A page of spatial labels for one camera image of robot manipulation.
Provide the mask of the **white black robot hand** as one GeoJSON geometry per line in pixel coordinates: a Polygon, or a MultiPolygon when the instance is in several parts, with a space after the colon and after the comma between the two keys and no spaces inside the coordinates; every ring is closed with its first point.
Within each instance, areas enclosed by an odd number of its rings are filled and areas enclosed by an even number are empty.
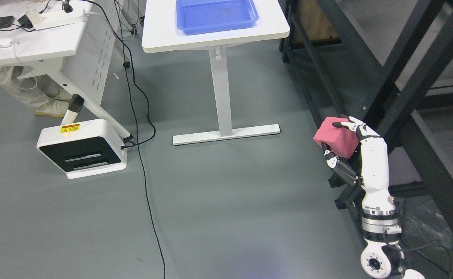
{"type": "Polygon", "coordinates": [[[344,114],[343,122],[334,122],[337,128],[346,128],[355,132],[361,143],[361,173],[357,174],[347,163],[322,143],[323,155],[327,165],[348,184],[360,186],[365,191],[361,206],[366,214],[375,216],[393,215],[395,205],[390,201],[389,161],[386,141],[365,122],[344,114]]]}

